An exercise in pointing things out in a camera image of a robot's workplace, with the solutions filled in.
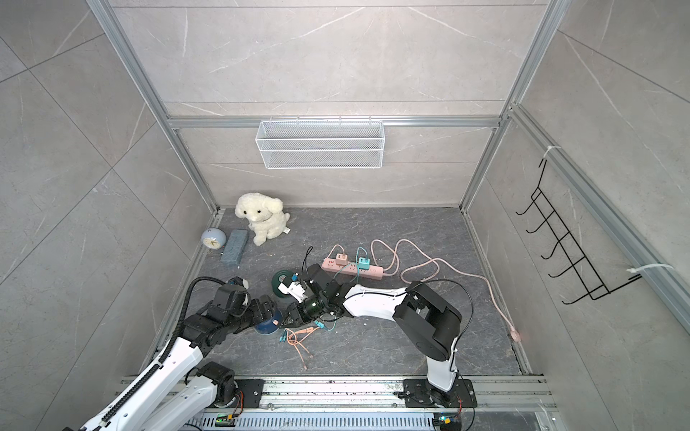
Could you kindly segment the blue meat grinder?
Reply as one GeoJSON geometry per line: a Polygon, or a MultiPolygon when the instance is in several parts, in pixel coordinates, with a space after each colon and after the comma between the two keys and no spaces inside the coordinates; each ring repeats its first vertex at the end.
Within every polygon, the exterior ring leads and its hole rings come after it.
{"type": "Polygon", "coordinates": [[[272,318],[263,323],[259,323],[254,327],[254,330],[262,335],[268,335],[276,332],[280,328],[280,321],[272,318]]]}

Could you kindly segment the teal charger plug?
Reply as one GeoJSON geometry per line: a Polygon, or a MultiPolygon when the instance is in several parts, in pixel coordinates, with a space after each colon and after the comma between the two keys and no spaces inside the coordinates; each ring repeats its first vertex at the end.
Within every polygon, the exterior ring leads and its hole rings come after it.
{"type": "Polygon", "coordinates": [[[358,270],[369,270],[370,269],[370,259],[365,257],[358,258],[357,261],[358,270]]]}

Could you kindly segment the pink charger plug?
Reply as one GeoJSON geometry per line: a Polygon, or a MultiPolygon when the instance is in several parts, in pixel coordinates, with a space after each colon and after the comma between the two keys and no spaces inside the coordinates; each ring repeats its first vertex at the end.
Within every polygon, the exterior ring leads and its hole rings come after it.
{"type": "Polygon", "coordinates": [[[339,268],[347,267],[350,264],[348,255],[344,253],[337,253],[334,261],[339,268]]]}

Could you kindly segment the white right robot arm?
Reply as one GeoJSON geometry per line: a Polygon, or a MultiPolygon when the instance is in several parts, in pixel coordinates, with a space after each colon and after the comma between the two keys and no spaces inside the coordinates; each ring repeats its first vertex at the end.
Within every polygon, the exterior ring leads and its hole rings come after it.
{"type": "Polygon", "coordinates": [[[364,287],[351,281],[339,283],[318,264],[307,269],[305,281],[312,294],[289,305],[280,326],[294,329],[329,316],[370,317],[393,321],[426,357],[424,384],[407,380],[404,392],[407,405],[458,407],[463,402],[458,390],[462,378],[456,367],[457,343],[464,334],[462,314],[435,292],[429,283],[413,281],[399,289],[364,287]]]}

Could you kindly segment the pink power strip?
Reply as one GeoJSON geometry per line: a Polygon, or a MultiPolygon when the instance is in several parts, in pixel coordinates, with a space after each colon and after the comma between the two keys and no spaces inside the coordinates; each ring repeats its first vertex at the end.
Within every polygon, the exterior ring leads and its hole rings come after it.
{"type": "Polygon", "coordinates": [[[370,278],[374,280],[381,280],[383,278],[393,278],[394,276],[399,276],[400,280],[402,280],[405,283],[408,283],[409,280],[405,278],[405,275],[417,271],[418,269],[424,269],[425,267],[428,267],[429,265],[433,265],[436,269],[435,271],[428,276],[427,278],[424,278],[423,281],[431,281],[434,277],[436,277],[438,274],[440,274],[441,267],[445,266],[448,269],[452,270],[454,273],[467,277],[467,278],[476,278],[479,280],[483,280],[483,282],[486,284],[490,298],[492,300],[492,304],[496,311],[499,313],[501,316],[501,319],[505,321],[506,325],[508,325],[509,330],[510,330],[510,337],[512,338],[513,341],[519,342],[521,341],[521,336],[519,334],[519,331],[517,330],[516,326],[512,322],[512,320],[508,317],[505,312],[501,309],[501,307],[498,305],[497,301],[497,296],[496,292],[492,286],[492,283],[486,278],[485,276],[479,275],[479,274],[474,274],[474,273],[468,273],[465,271],[462,271],[455,266],[451,265],[448,261],[442,259],[442,258],[435,258],[426,253],[425,251],[422,251],[422,249],[415,244],[413,241],[407,239],[407,238],[402,238],[397,241],[394,247],[391,247],[389,244],[384,242],[383,240],[380,239],[374,239],[370,245],[369,249],[365,249],[362,246],[359,246],[356,253],[355,257],[353,259],[350,259],[349,261],[350,264],[347,267],[339,268],[335,264],[335,257],[337,253],[344,253],[347,254],[345,251],[345,248],[341,246],[341,244],[335,244],[334,247],[332,247],[331,251],[329,254],[323,259],[322,263],[325,264],[325,271],[330,272],[334,274],[334,276],[338,276],[339,274],[345,274],[348,276],[352,276],[352,278],[355,281],[359,281],[361,278],[370,278]],[[375,245],[379,244],[383,246],[385,249],[387,249],[391,253],[391,262],[387,266],[381,266],[377,263],[377,257],[375,254],[375,245]],[[411,267],[403,269],[401,267],[402,265],[402,260],[400,258],[400,253],[399,249],[403,244],[409,244],[411,247],[415,249],[415,251],[418,251],[420,255],[425,259],[424,262],[417,264],[417,265],[412,265],[411,267]],[[370,259],[370,269],[369,270],[358,270],[357,266],[357,261],[358,258],[360,257],[365,257],[370,259]]]}

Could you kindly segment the green meat grinder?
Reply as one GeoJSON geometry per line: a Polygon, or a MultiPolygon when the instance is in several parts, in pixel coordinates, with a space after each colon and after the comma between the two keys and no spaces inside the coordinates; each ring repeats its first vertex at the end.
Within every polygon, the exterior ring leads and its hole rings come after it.
{"type": "Polygon", "coordinates": [[[293,283],[294,275],[294,272],[287,269],[276,272],[271,279],[273,293],[279,298],[291,297],[289,289],[293,283]]]}

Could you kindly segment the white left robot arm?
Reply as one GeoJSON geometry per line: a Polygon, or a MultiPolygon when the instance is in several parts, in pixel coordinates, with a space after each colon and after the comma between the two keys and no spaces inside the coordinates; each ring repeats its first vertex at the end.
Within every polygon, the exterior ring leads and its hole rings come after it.
{"type": "Polygon", "coordinates": [[[210,406],[244,407],[235,371],[205,357],[229,335],[277,326],[277,304],[252,298],[242,278],[190,282],[163,351],[83,430],[177,430],[210,406]]]}

